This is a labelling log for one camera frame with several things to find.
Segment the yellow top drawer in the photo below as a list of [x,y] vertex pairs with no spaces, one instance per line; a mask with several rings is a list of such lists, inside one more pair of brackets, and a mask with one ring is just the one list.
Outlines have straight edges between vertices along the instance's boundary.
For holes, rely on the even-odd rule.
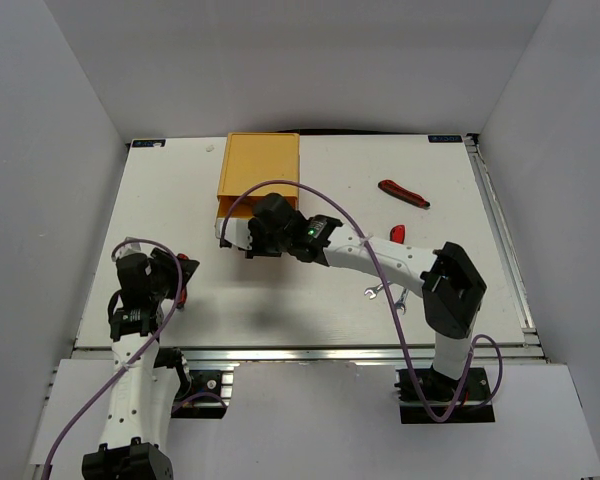
[[[276,192],[267,195],[247,196],[242,200],[238,200],[237,197],[221,197],[216,220],[218,218],[225,218],[226,220],[229,218],[243,218],[248,219],[250,222],[256,215],[264,213],[266,209],[280,207],[283,211],[296,210],[298,204],[298,196],[279,195]],[[253,233],[250,226],[249,229],[253,243],[257,233]]]

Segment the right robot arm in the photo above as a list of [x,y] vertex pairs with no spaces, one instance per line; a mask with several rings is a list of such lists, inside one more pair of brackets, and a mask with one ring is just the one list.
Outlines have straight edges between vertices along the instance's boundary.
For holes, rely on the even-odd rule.
[[[249,228],[275,252],[305,263],[378,274],[362,238],[341,220],[304,217],[277,193],[257,201]],[[415,248],[372,239],[371,248],[390,284],[420,297],[425,321],[435,332],[430,370],[419,383],[429,400],[449,401],[468,385],[464,365],[487,286],[466,251],[447,242],[440,249]]]

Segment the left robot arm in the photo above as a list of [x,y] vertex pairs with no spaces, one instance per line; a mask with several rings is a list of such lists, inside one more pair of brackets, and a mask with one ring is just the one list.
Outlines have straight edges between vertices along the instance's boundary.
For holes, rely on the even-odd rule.
[[136,361],[131,358],[163,324],[164,300],[173,300],[178,309],[184,306],[184,287],[199,262],[155,248],[149,255],[125,253],[115,264],[120,289],[107,314],[114,371],[122,376],[110,389],[98,449],[83,456],[82,476],[171,479],[173,466],[165,453],[171,410],[190,392],[192,377],[181,350],[157,340]]

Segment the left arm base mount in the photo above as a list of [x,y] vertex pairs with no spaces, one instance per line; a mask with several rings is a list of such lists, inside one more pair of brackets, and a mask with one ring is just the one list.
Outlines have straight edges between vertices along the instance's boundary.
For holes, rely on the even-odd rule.
[[177,348],[160,348],[154,367],[175,376],[176,392],[168,394],[173,401],[172,418],[222,419],[227,410],[222,394],[220,370],[191,370]]

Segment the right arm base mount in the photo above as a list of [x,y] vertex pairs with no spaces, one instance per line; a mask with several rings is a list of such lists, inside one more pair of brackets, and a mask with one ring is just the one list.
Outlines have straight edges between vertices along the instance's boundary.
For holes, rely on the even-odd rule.
[[[432,411],[442,416],[455,395],[452,382],[442,380],[431,368],[415,370],[416,377]],[[398,396],[400,421],[403,425],[434,424],[416,394],[407,369],[396,372],[394,387]],[[451,424],[494,423],[495,413],[490,401],[491,388],[484,368],[471,368],[452,415]]]

